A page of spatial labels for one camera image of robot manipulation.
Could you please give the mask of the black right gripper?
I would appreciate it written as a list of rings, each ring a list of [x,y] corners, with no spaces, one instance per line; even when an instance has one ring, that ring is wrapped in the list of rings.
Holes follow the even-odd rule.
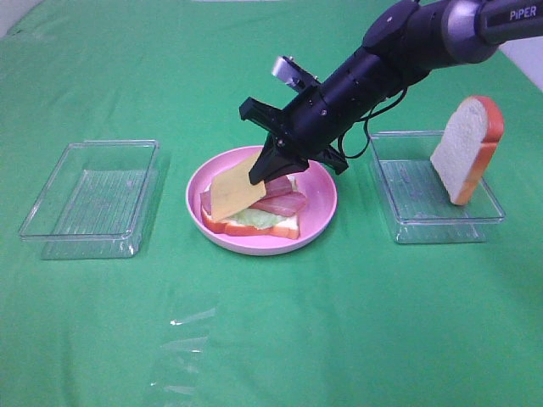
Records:
[[[346,158],[331,146],[346,132],[346,127],[331,118],[321,104],[311,107],[302,103],[289,111],[247,98],[239,113],[242,120],[268,131],[260,155],[249,171],[252,185],[304,172],[311,160],[329,166],[336,174],[348,168]]]

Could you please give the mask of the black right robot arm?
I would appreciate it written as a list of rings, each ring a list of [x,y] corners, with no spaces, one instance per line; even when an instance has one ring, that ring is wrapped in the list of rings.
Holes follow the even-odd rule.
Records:
[[[272,74],[296,97],[283,109],[253,98],[239,108],[242,120],[268,132],[250,182],[302,172],[312,160],[342,173],[349,157],[332,143],[376,115],[379,103],[406,93],[432,70],[481,63],[504,42],[541,34],[540,1],[399,1],[325,81],[290,57],[278,58]]]

